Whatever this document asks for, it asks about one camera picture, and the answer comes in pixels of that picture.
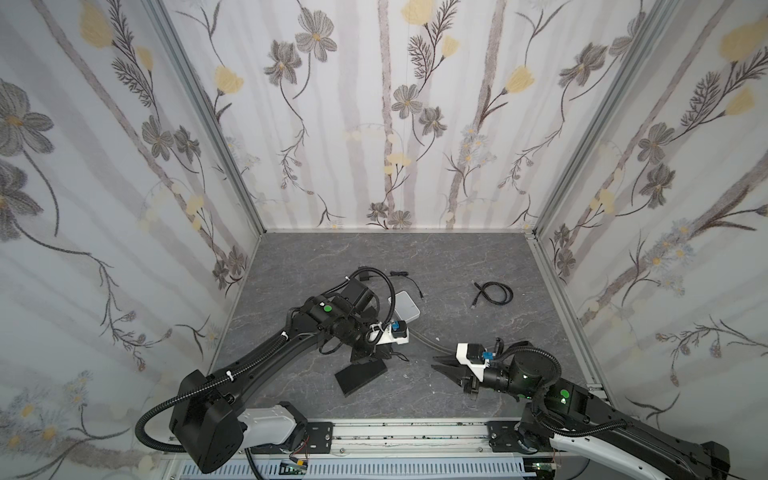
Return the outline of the black network switch box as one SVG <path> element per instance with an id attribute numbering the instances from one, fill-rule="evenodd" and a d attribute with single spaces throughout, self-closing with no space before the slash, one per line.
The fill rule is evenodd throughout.
<path id="1" fill-rule="evenodd" d="M 385 362 L 374 359 L 369 362 L 353 364 L 335 374 L 335 379 L 345 397 L 351 396 L 387 371 Z"/>

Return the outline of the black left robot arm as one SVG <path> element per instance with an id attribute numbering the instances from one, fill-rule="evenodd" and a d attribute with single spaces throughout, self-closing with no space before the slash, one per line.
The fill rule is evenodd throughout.
<path id="1" fill-rule="evenodd" d="M 382 343 L 393 323 L 396 300 L 389 300 L 384 318 L 381 302 L 364 276 L 389 276 L 360 267 L 339 285 L 291 308 L 284 327 L 247 355 L 205 375 L 195 370 L 181 382 L 176 396 L 150 408 L 136 422 L 135 438 L 165 453 L 185 453 L 204 473 L 227 463 L 240 449 L 299 447 L 308 422 L 293 405 L 280 402 L 265 409 L 248 404 L 265 384 L 305 352 L 332 354 L 328 343 L 351 350 L 350 363 L 336 373 L 342 393 L 351 395 L 381 376 L 391 351 Z"/>

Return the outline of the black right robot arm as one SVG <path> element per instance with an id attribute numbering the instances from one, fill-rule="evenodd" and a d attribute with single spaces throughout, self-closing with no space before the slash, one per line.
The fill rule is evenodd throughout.
<path id="1" fill-rule="evenodd" d="M 435 358 L 433 369 L 468 395 L 482 389 L 523 403 L 514 421 L 492 421 L 496 453 L 570 452 L 634 479 L 726 479 L 729 450 L 713 441 L 692 443 L 666 434 L 563 378 L 551 353 L 527 341 L 488 350 L 460 343 Z"/>

